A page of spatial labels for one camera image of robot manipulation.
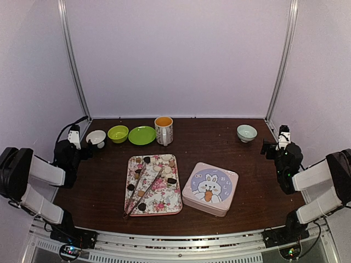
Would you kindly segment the pink divided tin box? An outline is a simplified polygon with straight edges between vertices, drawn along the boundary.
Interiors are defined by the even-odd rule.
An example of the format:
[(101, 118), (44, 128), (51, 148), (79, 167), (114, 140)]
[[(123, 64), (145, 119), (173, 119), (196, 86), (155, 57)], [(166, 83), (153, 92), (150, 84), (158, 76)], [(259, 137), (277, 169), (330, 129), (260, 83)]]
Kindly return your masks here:
[(212, 214), (218, 217), (224, 217), (229, 211), (234, 194), (231, 193), (226, 199), (221, 199), (219, 195), (206, 192), (203, 197), (198, 198), (195, 195), (183, 196), (183, 203), (187, 206)]

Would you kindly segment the pink rabbit tin lid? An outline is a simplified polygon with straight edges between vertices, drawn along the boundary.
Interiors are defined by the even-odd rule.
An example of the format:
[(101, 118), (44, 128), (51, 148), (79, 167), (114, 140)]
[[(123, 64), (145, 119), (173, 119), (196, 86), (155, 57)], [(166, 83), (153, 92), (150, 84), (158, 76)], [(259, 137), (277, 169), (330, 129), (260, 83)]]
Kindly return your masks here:
[(198, 162), (183, 188), (182, 198), (184, 195), (201, 198), (209, 192), (226, 199), (231, 193), (235, 194), (238, 180), (239, 176), (234, 171)]

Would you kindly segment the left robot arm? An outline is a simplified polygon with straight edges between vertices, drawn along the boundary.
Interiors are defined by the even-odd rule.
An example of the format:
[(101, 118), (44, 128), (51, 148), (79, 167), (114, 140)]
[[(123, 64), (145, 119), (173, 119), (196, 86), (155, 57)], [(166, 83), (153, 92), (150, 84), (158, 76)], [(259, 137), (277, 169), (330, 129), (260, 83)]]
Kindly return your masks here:
[(65, 139), (55, 144), (54, 160), (49, 162), (32, 148), (1, 140), (1, 197), (15, 208), (11, 212), (1, 202), (1, 235), (24, 239), (33, 215), (51, 225), (66, 243), (80, 240), (84, 234), (75, 227), (71, 213), (53, 204), (48, 191), (73, 188), (80, 162), (92, 156), (92, 144), (79, 147)]

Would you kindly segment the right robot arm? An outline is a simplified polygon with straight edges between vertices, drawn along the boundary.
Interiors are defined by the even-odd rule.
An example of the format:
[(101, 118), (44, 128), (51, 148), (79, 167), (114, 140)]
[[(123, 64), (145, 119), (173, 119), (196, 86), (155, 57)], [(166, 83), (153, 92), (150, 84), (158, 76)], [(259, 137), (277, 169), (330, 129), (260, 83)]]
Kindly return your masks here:
[(287, 244), (307, 238), (310, 222), (350, 207), (350, 149), (331, 153), (303, 171), (299, 170), (303, 159), (301, 148), (290, 139), (278, 143), (263, 140), (261, 154), (274, 161), (277, 181), (287, 195), (332, 180), (329, 190), (288, 213), (284, 227), (263, 231), (266, 245)]

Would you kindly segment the floral pink tray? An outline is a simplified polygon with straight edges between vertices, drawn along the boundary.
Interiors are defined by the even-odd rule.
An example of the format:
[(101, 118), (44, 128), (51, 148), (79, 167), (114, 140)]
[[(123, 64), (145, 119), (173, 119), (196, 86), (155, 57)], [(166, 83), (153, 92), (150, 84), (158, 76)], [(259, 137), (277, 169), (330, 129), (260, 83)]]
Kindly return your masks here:
[(173, 215), (182, 207), (175, 155), (133, 156), (128, 160), (124, 218)]

